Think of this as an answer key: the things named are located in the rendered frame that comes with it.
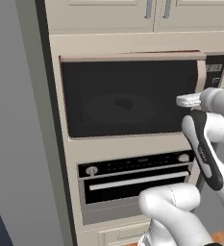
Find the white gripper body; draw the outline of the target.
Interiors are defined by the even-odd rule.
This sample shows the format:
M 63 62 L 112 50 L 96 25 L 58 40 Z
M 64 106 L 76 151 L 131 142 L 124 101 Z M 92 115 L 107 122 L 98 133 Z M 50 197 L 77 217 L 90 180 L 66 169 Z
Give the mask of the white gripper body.
M 201 104 L 200 92 L 179 95 L 176 97 L 176 104 L 182 108 L 198 107 Z

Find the round microwave turntable plate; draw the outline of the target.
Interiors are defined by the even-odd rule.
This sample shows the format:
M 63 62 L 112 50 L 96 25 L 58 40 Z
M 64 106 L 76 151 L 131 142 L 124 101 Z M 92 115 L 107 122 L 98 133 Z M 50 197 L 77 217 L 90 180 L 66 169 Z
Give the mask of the round microwave turntable plate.
M 90 100 L 86 105 L 88 117 L 103 124 L 140 124 L 154 117 L 154 104 L 141 96 L 109 94 Z

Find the cream cupboard door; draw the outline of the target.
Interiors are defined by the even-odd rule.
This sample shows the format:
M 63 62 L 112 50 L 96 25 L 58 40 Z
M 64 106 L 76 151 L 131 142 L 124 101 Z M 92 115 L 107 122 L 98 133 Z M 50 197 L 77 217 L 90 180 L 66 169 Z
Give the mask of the cream cupboard door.
M 224 0 L 171 0 L 163 18 L 165 0 L 157 0 L 155 32 L 224 31 Z
M 147 0 L 45 0 L 51 34 L 151 32 Z

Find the oven door with glass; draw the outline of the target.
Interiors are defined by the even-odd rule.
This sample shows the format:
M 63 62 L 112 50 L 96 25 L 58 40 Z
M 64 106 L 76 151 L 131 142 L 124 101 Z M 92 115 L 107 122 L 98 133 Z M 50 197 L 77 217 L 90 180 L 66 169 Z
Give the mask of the oven door with glass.
M 159 168 L 139 169 L 136 171 L 80 178 L 78 183 L 83 224 L 90 225 L 141 215 L 138 208 L 138 195 L 142 190 L 161 185 L 188 183 L 190 181 L 192 169 L 193 163 L 187 162 L 170 164 Z M 189 175 L 144 184 L 131 184 L 93 191 L 89 190 L 90 185 L 100 185 L 181 171 L 188 171 Z

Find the black built-in oven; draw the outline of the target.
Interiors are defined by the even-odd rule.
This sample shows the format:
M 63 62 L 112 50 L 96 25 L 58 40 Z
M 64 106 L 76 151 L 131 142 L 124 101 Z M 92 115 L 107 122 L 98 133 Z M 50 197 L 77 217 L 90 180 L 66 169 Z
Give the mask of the black built-in oven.
M 186 163 L 178 161 L 178 157 L 182 154 L 188 154 L 189 162 L 193 163 L 192 174 L 188 183 L 195 185 L 199 178 L 199 169 L 195 162 L 194 154 L 190 150 L 118 160 L 104 160 L 90 163 L 80 163 L 78 165 L 78 181 L 80 178 L 90 177 L 86 173 L 86 169 L 90 166 L 96 166 L 98 168 L 98 172 L 95 176 L 108 175 L 111 173 L 136 171 L 139 169 L 147 168 L 159 168 L 170 164 Z

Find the tall cream cabinet housing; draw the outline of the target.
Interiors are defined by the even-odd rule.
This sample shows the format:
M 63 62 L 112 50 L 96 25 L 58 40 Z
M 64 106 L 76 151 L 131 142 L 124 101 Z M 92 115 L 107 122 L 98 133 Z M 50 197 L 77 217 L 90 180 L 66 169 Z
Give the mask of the tall cream cabinet housing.
M 15 0 L 21 22 L 39 31 L 45 85 L 35 85 L 40 128 L 64 246 L 99 246 L 101 231 L 148 222 L 141 214 L 84 225 L 78 165 L 190 150 L 176 97 L 224 87 L 224 31 L 51 34 L 45 0 Z M 140 124 L 91 120 L 87 103 L 131 94 L 151 101 Z

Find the cream drawer front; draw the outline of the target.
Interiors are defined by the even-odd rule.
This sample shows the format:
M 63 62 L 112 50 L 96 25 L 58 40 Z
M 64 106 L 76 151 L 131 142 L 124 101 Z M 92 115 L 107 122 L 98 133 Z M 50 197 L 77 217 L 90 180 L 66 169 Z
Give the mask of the cream drawer front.
M 137 242 L 149 229 L 149 222 L 118 227 L 98 233 L 99 246 L 123 245 L 127 242 Z

